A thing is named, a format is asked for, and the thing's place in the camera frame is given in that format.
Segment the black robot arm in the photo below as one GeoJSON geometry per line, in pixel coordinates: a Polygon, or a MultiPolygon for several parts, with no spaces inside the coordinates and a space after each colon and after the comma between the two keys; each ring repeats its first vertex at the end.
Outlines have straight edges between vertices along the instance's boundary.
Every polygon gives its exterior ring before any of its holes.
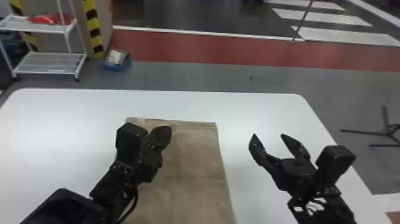
{"type": "Polygon", "coordinates": [[[138,186],[150,183],[163,165],[161,152],[171,136],[169,126],[156,127],[149,134],[140,126],[126,123],[117,131],[117,158],[90,192],[90,198],[59,189],[21,224],[121,224],[138,204],[138,186]]]}
{"type": "Polygon", "coordinates": [[[295,158],[280,159],[269,155],[256,134],[249,150],[256,163],[271,174],[281,191],[292,198],[287,203],[299,224],[355,224],[354,214],[335,186],[355,160],[342,145],[327,146],[317,159],[316,169],[307,149],[290,136],[281,138],[295,158]]]}

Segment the white floor marking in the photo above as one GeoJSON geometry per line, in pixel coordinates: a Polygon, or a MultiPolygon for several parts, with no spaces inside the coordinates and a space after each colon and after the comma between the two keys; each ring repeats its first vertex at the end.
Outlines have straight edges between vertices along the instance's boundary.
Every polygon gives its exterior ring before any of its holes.
{"type": "Polygon", "coordinates": [[[383,33],[366,33],[344,30],[302,27],[299,35],[306,41],[326,41],[340,43],[360,43],[367,45],[400,46],[395,38],[383,33]]]}
{"type": "MultiPolygon", "coordinates": [[[[188,35],[205,35],[205,36],[226,36],[230,38],[252,38],[252,39],[265,39],[265,40],[281,40],[290,41],[292,38],[284,36],[262,36],[262,35],[247,35],[247,34],[235,34],[235,33],[217,33],[217,32],[204,32],[204,31],[193,31],[193,30],[173,30],[173,29],[159,29],[159,28],[148,28],[148,27],[133,27],[133,26],[118,26],[113,25],[115,30],[131,30],[131,31],[147,31],[147,32],[158,32],[158,33],[179,33],[188,35]]],[[[303,42],[302,38],[296,38],[297,42],[303,42]]]]}
{"type": "Polygon", "coordinates": [[[372,196],[385,212],[400,211],[400,193],[375,194],[372,196]]]}
{"type": "Polygon", "coordinates": [[[382,10],[380,10],[380,9],[378,9],[378,8],[376,8],[376,7],[370,5],[370,4],[368,4],[368,3],[366,3],[366,2],[364,2],[362,0],[347,0],[347,1],[349,1],[349,2],[351,2],[353,4],[355,4],[355,5],[363,8],[363,9],[365,9],[365,10],[367,10],[367,11],[369,11],[369,12],[371,12],[371,13],[379,16],[379,17],[381,17],[382,19],[392,23],[393,25],[395,25],[397,27],[400,27],[400,19],[395,17],[395,16],[393,16],[393,15],[390,15],[389,13],[387,13],[385,11],[382,11],[382,10]]]}
{"type": "MultiPolygon", "coordinates": [[[[294,6],[302,6],[307,7],[310,1],[307,0],[265,0],[265,3],[272,3],[272,4],[279,4],[279,5],[294,5],[294,6]]],[[[329,10],[341,10],[344,11],[345,9],[338,6],[335,3],[330,2],[318,2],[315,1],[312,3],[312,8],[325,8],[329,10]]]]}
{"type": "MultiPolygon", "coordinates": [[[[288,18],[292,20],[301,20],[304,15],[304,11],[298,10],[282,10],[280,8],[273,8],[281,18],[288,18]]],[[[305,18],[306,21],[319,21],[325,23],[337,23],[337,24],[348,24],[348,25],[359,25],[359,26],[372,26],[370,23],[352,15],[338,15],[338,14],[327,14],[327,13],[308,13],[305,18]]]]}

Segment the small box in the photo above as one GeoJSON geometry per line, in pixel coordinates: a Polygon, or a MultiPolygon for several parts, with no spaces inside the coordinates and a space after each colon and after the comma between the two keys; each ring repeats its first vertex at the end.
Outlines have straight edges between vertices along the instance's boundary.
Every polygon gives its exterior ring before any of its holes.
{"type": "Polygon", "coordinates": [[[130,53],[111,48],[104,61],[104,69],[112,71],[123,71],[131,64],[130,53]]]}

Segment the black tripod stand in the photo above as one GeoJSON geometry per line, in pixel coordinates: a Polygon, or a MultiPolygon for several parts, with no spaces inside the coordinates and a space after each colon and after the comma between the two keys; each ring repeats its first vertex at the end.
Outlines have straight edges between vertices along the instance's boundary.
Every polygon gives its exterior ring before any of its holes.
{"type": "Polygon", "coordinates": [[[372,147],[400,147],[400,140],[394,137],[394,133],[400,130],[400,123],[392,125],[389,124],[388,108],[386,106],[382,107],[382,114],[383,114],[383,123],[385,125],[385,128],[380,132],[365,132],[361,130],[348,130],[348,129],[341,129],[341,131],[356,133],[356,134],[387,136],[393,141],[397,142],[397,144],[370,144],[370,146],[372,147]]]}

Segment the red floor stripe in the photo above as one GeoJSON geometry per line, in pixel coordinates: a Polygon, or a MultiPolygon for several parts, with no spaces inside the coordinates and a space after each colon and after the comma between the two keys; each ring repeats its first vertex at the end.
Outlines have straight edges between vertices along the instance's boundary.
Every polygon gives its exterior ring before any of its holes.
{"type": "Polygon", "coordinates": [[[400,71],[400,48],[114,30],[135,61],[400,71]]]}

